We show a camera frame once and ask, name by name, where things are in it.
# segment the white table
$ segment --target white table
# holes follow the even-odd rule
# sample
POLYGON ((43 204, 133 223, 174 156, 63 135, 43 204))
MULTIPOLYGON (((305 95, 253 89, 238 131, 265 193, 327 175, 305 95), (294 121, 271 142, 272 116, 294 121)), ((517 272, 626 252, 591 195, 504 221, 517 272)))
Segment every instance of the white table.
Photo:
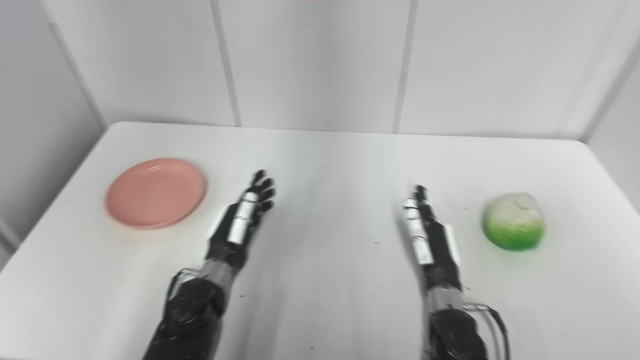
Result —
POLYGON ((170 277, 200 266, 214 220, 259 168, 276 206, 216 359, 418 359, 422 302, 398 220, 415 183, 454 226, 465 296, 502 313, 513 359, 637 352, 640 217, 581 143, 119 123, 0 273, 0 358, 141 358, 170 277), (155 231, 112 221, 109 184, 165 156, 207 176, 200 207, 155 231), (483 204, 513 191, 547 217, 536 250, 508 252, 481 232, 483 204))

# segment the robotic arm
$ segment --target robotic arm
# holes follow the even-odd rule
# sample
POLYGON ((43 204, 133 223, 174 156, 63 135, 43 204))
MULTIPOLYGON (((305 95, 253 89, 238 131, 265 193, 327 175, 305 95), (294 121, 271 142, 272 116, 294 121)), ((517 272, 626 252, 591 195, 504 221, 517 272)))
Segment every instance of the robotic arm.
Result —
POLYGON ((433 214, 423 186, 403 204, 411 242, 424 275, 424 357, 430 360, 486 360, 477 324, 468 311, 487 311, 502 331, 505 360, 509 360, 507 331, 498 312, 482 304, 465 304, 452 239, 433 214))
POLYGON ((263 214, 273 207, 273 180, 264 177, 264 170, 255 173, 238 201, 227 207, 202 268, 182 269, 173 277, 163 319, 143 360, 213 358, 231 285, 246 263, 263 214))

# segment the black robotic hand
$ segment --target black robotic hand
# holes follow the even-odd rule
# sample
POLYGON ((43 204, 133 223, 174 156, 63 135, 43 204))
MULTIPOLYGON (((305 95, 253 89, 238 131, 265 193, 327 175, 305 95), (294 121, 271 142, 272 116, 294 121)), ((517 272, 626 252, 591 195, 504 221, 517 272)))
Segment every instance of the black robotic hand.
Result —
POLYGON ((244 266, 247 248, 263 214, 273 207, 273 179, 260 170, 238 201, 229 205, 216 232, 211 236, 206 259, 221 259, 236 270, 244 266))
POLYGON ((264 170, 227 210, 199 270, 182 269, 173 277, 164 315, 144 360, 210 360, 215 354, 221 318, 248 246, 265 211, 273 207, 273 180, 264 170))

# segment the green cabbage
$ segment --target green cabbage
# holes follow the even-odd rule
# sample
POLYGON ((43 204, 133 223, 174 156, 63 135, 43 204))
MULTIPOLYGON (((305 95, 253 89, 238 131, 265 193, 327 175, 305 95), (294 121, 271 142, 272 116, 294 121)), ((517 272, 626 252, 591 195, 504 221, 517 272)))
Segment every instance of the green cabbage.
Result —
POLYGON ((542 211, 528 193, 507 193, 484 209, 484 234, 507 250, 531 249, 545 231, 542 211))

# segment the pink plate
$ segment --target pink plate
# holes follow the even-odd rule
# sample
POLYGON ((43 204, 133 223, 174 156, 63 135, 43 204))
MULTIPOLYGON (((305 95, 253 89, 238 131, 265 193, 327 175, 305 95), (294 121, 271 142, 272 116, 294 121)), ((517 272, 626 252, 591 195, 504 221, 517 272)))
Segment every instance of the pink plate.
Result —
POLYGON ((193 164, 174 158, 139 163, 118 176, 107 191, 109 214, 139 229, 182 220, 200 203, 206 182, 193 164))

